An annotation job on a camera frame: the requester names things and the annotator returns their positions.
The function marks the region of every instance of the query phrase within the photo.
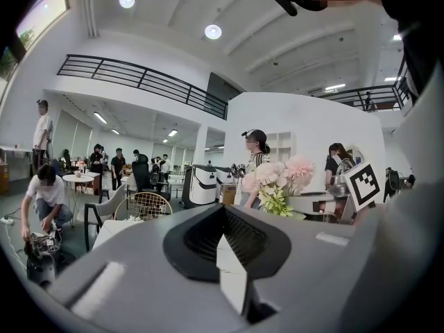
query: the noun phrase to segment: table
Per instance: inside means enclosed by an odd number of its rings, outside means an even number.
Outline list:
[[[62,178],[64,181],[67,182],[67,184],[69,184],[69,188],[72,189],[72,185],[74,185],[74,192],[69,191],[68,193],[68,207],[69,209],[72,211],[72,220],[71,220],[71,225],[74,225],[74,219],[77,217],[77,212],[79,211],[78,208],[78,201],[79,201],[79,194],[81,194],[83,191],[82,189],[80,191],[77,191],[77,185],[80,184],[80,186],[82,186],[82,184],[86,184],[89,182],[93,182],[94,178],[91,176],[85,176],[82,175],[81,177],[77,177],[74,174],[69,174],[69,175],[65,175]]]
[[[94,242],[92,250],[96,249],[98,246],[122,230],[125,230],[126,228],[138,223],[143,223],[143,221],[115,221],[113,219],[108,219],[107,221],[103,222],[102,228],[100,229],[99,235]]]

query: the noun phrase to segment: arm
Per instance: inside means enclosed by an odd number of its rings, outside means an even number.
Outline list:
[[[29,213],[29,205],[31,204],[32,197],[29,195],[25,195],[22,201],[22,238],[24,241],[29,241],[31,238],[31,232],[29,230],[29,222],[28,222],[28,213]]]

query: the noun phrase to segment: chair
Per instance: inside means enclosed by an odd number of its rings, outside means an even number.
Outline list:
[[[85,245],[86,251],[89,252],[89,236],[88,225],[96,225],[97,232],[102,227],[103,222],[111,219],[112,215],[116,212],[123,195],[125,194],[126,185],[122,184],[116,191],[114,191],[112,197],[109,197],[109,190],[102,189],[100,193],[99,203],[85,203],[85,210],[79,211],[77,214],[77,220],[84,223],[85,227]],[[103,195],[108,195],[108,201],[102,202]]]
[[[117,207],[114,219],[128,219],[130,216],[139,217],[144,221],[157,219],[172,214],[169,202],[155,192],[139,192],[125,198]]]

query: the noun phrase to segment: white partition wall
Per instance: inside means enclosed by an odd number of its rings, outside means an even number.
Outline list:
[[[293,133],[295,150],[316,165],[316,175],[305,191],[324,191],[328,147],[354,144],[372,164],[384,189],[386,152],[379,119],[334,101],[278,93],[243,93],[229,102],[225,133],[225,164],[248,161],[241,133],[253,128],[265,133]],[[382,202],[384,192],[377,197]]]

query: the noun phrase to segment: cable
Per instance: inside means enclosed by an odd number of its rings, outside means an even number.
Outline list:
[[[11,243],[11,237],[9,236],[8,225],[6,224],[5,224],[5,231],[6,235],[8,236],[9,246],[12,248],[12,251],[14,252],[13,258],[20,263],[20,266],[23,268],[24,272],[26,273],[26,265],[22,263],[22,260],[20,259],[19,255],[15,252],[15,248]]]

